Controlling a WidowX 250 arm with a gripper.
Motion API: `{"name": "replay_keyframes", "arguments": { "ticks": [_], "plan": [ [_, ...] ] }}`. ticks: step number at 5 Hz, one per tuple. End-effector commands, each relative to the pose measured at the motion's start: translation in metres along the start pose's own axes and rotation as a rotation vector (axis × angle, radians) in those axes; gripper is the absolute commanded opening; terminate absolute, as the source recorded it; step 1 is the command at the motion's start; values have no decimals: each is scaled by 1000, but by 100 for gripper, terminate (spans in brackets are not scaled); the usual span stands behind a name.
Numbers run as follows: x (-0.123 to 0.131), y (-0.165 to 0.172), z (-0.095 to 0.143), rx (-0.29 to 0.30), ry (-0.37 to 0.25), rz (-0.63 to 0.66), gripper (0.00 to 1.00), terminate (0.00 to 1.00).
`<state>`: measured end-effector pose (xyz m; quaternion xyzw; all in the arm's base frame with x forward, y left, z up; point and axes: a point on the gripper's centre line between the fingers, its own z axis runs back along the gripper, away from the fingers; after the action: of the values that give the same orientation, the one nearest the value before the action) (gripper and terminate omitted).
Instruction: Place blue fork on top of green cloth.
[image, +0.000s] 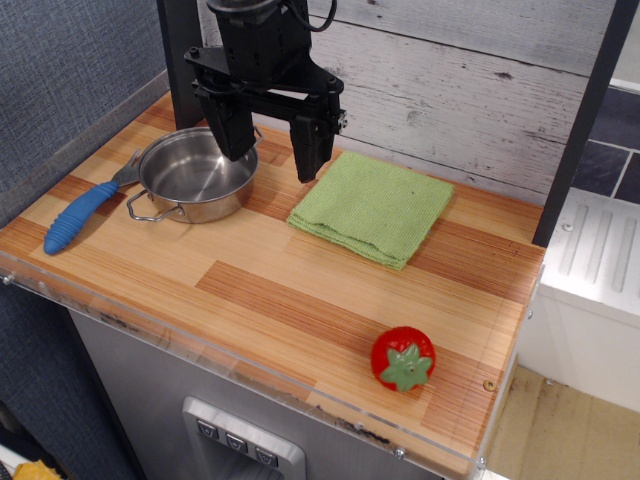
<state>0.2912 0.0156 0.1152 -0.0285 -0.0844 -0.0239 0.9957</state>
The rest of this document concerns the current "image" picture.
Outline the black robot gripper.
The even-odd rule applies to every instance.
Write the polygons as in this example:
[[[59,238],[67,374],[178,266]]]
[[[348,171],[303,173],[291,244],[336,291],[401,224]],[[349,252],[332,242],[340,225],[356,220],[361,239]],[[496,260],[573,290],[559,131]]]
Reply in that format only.
[[[255,143],[252,114],[292,121],[298,180],[316,179],[346,126],[343,82],[311,59],[311,32],[301,12],[271,12],[261,23],[220,16],[222,44],[193,48],[185,60],[204,117],[222,154],[243,157]]]

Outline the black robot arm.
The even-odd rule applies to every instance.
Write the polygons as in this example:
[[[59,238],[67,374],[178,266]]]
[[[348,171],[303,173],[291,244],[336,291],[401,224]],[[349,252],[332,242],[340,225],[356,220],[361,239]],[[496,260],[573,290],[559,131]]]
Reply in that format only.
[[[221,43],[192,47],[194,93],[221,152],[231,161],[255,144],[254,114],[288,122],[298,179],[307,183],[332,156],[346,125],[343,82],[311,58],[304,1],[210,1]]]

